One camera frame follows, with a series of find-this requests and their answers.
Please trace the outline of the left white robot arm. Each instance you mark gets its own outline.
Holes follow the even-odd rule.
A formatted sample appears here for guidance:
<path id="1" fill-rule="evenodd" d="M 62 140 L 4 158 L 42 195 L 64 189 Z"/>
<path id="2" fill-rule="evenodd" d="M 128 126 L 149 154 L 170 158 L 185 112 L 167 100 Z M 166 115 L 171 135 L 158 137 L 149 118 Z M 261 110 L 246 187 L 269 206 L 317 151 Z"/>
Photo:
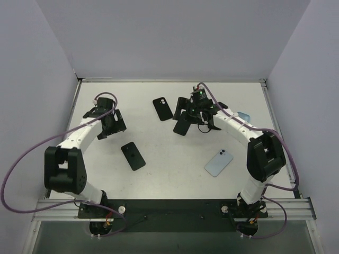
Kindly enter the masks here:
<path id="1" fill-rule="evenodd" d="M 107 215 L 109 205 L 105 192 L 87 180 L 83 154 L 95 140 L 127 129 L 117 102 L 96 97 L 94 107 L 86 112 L 79 126 L 59 145 L 49 146 L 44 153 L 44 185 L 47 189 L 91 202 L 90 212 L 96 217 Z"/>

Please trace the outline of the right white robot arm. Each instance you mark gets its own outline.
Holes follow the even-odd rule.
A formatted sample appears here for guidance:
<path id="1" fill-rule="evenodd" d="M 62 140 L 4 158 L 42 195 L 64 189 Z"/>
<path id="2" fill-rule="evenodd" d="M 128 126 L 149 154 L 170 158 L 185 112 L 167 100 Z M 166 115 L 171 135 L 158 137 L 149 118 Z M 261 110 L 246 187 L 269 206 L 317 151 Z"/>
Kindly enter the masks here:
<path id="1" fill-rule="evenodd" d="M 256 130 L 227 105 L 208 98 L 203 88 L 194 90 L 190 98 L 178 98 L 173 120 L 173 131 L 181 136 L 193 124 L 206 124 L 211 130 L 226 131 L 247 149 L 249 179 L 238 194 L 239 205 L 249 207 L 259 202 L 266 185 L 286 165 L 282 144 L 275 134 Z"/>

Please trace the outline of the light blue phone case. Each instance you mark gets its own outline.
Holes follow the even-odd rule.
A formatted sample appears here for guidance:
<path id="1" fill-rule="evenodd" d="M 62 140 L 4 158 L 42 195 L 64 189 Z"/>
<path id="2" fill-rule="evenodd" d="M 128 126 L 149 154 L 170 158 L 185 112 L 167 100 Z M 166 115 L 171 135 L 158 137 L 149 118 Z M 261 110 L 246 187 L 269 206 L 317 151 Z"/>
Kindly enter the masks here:
<path id="1" fill-rule="evenodd" d="M 250 117 L 248 114 L 246 114 L 246 113 L 238 112 L 238 116 L 239 116 L 242 120 L 244 120 L 244 121 L 246 121 L 246 122 L 248 122 L 248 123 L 251 121 L 251 117 Z"/>

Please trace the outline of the light blue phone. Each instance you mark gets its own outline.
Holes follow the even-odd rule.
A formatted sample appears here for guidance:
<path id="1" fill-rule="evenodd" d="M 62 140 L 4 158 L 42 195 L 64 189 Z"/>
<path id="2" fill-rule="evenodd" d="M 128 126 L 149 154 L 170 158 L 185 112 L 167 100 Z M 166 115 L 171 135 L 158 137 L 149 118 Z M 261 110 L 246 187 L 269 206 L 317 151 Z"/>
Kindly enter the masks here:
<path id="1" fill-rule="evenodd" d="M 221 149 L 216 155 L 205 165 L 204 169 L 212 176 L 217 177 L 233 160 L 233 155 L 225 149 Z"/>

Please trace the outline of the black phone case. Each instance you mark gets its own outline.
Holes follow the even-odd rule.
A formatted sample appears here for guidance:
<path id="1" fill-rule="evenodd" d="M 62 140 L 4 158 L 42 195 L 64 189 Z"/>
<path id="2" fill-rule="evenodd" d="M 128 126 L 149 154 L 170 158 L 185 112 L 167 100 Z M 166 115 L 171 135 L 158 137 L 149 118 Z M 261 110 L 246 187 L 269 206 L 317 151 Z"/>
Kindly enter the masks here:
<path id="1" fill-rule="evenodd" d="M 173 113 L 169 107 L 167 100 L 164 97 L 160 97 L 153 100 L 153 106 L 160 121 L 166 121 L 172 119 Z"/>

